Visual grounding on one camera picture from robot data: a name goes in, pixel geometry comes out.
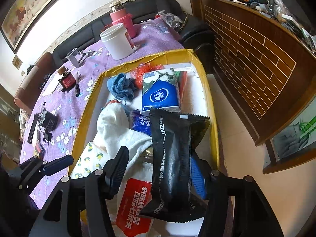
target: purple tablecloth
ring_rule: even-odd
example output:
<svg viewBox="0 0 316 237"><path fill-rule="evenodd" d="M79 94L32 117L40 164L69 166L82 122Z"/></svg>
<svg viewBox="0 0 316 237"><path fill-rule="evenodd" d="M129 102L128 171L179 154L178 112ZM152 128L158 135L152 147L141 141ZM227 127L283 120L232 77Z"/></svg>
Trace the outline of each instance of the purple tablecloth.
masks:
<svg viewBox="0 0 316 237"><path fill-rule="evenodd" d="M101 73L124 62L133 61L149 54L183 48L183 46L174 38L176 37L176 33L170 31L160 19L138 24L135 25L135 27L137 28L137 36L133 41L136 45L140 45L140 48L127 58L119 61L114 60L100 40L85 50L96 52L85 60L82 67L79 69L74 68L70 61L64 64L66 68L71 69L74 76L77 72L81 74L79 83L80 95L78 98L75 97L75 89L72 89L69 92L61 92L60 85L53 94L44 97L40 95L33 109L31 118L26 125L20 163L23 163L25 160L34 156L34 148L27 142L27 137L34 119L34 114L41 111L44 102L46 102L46 109L58 117L57 127L52 131L52 141L44 146L46 150L44 160L50 162L72 153L78 124L94 83ZM56 73L57 72L52 74L48 82L53 79L54 74ZM42 208L46 199L60 178L64 175L67 175L67 169L50 177L45 176L31 193L31 197L34 199L39 209Z"/></svg>

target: metal screw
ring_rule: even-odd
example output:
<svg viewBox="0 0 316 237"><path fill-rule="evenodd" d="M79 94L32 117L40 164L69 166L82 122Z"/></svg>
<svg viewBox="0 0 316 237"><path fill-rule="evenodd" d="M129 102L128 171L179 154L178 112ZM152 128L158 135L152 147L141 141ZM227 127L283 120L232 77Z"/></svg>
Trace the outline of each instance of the metal screw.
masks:
<svg viewBox="0 0 316 237"><path fill-rule="evenodd" d="M219 175L219 171L218 170L212 170L211 174L214 175L214 176L218 176Z"/></svg>
<svg viewBox="0 0 316 237"><path fill-rule="evenodd" d="M69 180L69 176L67 176L67 175L65 175L65 176L63 176L63 177L61 178L61 181L62 181L63 183L66 183L68 180Z"/></svg>
<svg viewBox="0 0 316 237"><path fill-rule="evenodd" d="M97 169L94 171L95 175L102 175L103 174L103 170L102 169Z"/></svg>
<svg viewBox="0 0 316 237"><path fill-rule="evenodd" d="M246 180L247 182L251 183L251 182L253 181L253 178L252 178L252 176L250 176L250 175L246 175L246 176L245 176L245 180Z"/></svg>

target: lemon print fabric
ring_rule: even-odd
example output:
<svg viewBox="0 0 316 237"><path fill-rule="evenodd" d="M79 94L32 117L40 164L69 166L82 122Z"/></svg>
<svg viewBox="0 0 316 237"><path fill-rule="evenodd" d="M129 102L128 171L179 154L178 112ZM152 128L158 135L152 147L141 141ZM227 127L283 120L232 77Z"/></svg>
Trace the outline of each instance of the lemon print fabric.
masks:
<svg viewBox="0 0 316 237"><path fill-rule="evenodd" d="M88 142L83 150L77 164L70 174L72 179L86 177L96 169L102 169L105 163L111 159L107 152L94 145L93 142Z"/></svg>

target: red card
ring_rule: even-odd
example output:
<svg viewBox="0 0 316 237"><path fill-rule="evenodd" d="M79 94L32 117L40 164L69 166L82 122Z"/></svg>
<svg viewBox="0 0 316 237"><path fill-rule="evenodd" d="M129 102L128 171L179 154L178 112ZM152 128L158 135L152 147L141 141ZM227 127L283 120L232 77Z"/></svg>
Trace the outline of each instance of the red card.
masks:
<svg viewBox="0 0 316 237"><path fill-rule="evenodd" d="M139 213L149 201L150 190L150 182L134 178L127 181L115 223L128 237L149 231L151 219L139 217Z"/></svg>

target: small bottle with red label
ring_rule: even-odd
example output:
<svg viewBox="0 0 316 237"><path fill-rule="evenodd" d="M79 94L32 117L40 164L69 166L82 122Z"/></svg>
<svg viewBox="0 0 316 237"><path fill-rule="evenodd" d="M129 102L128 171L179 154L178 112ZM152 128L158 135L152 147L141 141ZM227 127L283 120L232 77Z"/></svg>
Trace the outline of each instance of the small bottle with red label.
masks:
<svg viewBox="0 0 316 237"><path fill-rule="evenodd" d="M69 91L76 85L76 79L71 74L71 72L68 72L65 66L61 66L59 69L57 69L58 74L63 75L63 78L59 80L60 84L63 87L64 91Z"/></svg>

